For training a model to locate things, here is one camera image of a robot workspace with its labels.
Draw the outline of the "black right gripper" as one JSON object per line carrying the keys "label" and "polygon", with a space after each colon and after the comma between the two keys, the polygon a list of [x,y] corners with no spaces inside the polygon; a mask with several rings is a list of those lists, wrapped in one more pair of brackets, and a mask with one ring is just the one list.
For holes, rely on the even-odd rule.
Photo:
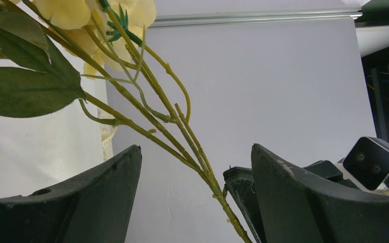
{"label": "black right gripper", "polygon": [[[320,160],[304,167],[304,169],[340,185],[360,189],[350,179],[344,179],[343,172],[331,161]],[[233,167],[224,171],[223,177],[225,180],[225,188],[240,209],[255,241],[266,243],[267,240],[252,170],[250,168]]]}

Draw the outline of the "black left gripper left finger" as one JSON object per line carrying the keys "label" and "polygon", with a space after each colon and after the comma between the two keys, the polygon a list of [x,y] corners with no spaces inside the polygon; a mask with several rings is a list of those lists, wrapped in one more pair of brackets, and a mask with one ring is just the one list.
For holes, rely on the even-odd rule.
{"label": "black left gripper left finger", "polygon": [[31,195],[0,198],[0,242],[124,242],[141,165],[132,145]]}

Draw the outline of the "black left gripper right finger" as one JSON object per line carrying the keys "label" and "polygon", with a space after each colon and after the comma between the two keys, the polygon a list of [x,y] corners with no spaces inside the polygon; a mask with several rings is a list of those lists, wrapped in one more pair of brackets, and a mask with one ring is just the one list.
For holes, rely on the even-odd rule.
{"label": "black left gripper right finger", "polygon": [[251,163],[267,242],[389,242],[389,196],[329,181],[260,144]]}

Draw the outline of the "white paper bouquet wrap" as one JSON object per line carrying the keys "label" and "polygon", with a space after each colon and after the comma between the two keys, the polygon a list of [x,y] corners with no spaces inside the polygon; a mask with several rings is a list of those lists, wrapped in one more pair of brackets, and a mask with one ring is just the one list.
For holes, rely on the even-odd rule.
{"label": "white paper bouquet wrap", "polygon": [[0,116],[0,198],[29,195],[103,160],[100,125],[78,101],[40,117]]}

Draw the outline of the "yellow rose stem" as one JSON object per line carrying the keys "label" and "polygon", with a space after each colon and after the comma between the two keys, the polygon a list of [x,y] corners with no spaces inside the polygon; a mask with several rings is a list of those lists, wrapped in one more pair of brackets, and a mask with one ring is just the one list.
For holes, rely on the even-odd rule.
{"label": "yellow rose stem", "polygon": [[249,242],[190,126],[186,87],[146,42],[156,17],[154,1],[0,1],[0,117],[78,102],[96,124],[133,129],[196,172]]}

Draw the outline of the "cream printed ribbon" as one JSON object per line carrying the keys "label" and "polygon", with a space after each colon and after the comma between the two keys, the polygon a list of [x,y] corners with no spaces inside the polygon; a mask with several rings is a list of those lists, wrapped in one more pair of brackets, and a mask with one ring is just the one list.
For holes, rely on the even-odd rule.
{"label": "cream printed ribbon", "polygon": [[[115,117],[103,110],[97,109],[98,117],[100,119],[115,119]],[[114,156],[112,148],[112,139],[117,131],[117,127],[112,125],[99,124],[99,131],[101,135],[101,143],[103,149],[103,160],[106,161]]]}

